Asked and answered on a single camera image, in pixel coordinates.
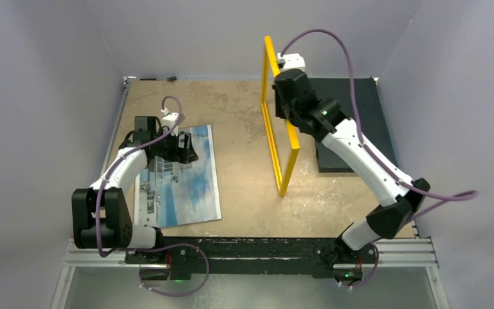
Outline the building and sky photo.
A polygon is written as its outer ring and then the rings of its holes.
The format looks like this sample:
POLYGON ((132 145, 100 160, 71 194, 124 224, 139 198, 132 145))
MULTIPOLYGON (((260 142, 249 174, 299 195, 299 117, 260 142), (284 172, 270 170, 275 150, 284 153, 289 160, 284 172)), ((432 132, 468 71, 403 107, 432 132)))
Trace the building and sky photo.
POLYGON ((190 164, 156 157, 134 184, 134 223, 176 227, 221 219, 215 151, 210 125, 186 127, 199 160, 190 164))

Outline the yellow picture frame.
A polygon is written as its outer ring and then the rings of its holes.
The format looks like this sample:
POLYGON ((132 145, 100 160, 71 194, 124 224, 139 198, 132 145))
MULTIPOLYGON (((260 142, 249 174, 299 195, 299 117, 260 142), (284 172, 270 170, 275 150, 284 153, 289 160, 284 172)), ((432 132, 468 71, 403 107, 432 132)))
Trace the yellow picture frame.
POLYGON ((288 192, 293 171, 300 152, 300 141, 297 130, 287 120, 274 116, 274 91, 271 88, 273 78, 280 72, 277 65, 277 55, 271 36, 263 38, 262 77, 260 106, 268 147, 271 166, 281 198, 288 192))

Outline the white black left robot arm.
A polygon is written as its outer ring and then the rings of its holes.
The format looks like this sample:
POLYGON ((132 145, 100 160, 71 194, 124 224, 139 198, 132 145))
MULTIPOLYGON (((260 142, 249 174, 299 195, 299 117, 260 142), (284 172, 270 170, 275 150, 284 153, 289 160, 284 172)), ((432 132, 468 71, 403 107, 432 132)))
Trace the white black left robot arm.
POLYGON ((133 223, 126 195, 136 177, 155 158, 189 164, 198 159, 192 135, 178 126, 184 116, 137 116, 134 129, 118 147, 117 156, 101 177, 71 197, 73 239, 79 249, 97 249, 106 257, 117 249, 141 250, 149 263, 166 254, 163 234, 157 227, 133 223))

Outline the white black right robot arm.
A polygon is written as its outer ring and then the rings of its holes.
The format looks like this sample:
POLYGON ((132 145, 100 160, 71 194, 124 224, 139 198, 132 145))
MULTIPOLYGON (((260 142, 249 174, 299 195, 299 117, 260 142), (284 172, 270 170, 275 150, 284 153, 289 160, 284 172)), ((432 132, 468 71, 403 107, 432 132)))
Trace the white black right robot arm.
POLYGON ((276 113, 301 133, 338 155, 372 191, 378 206, 348 226, 334 241, 337 257, 350 262, 361 249, 379 239, 392 239, 418 210, 428 191, 424 178, 413 179, 398 169, 358 131, 358 123, 342 112, 333 98, 320 100, 307 74, 294 68, 274 79, 276 113))

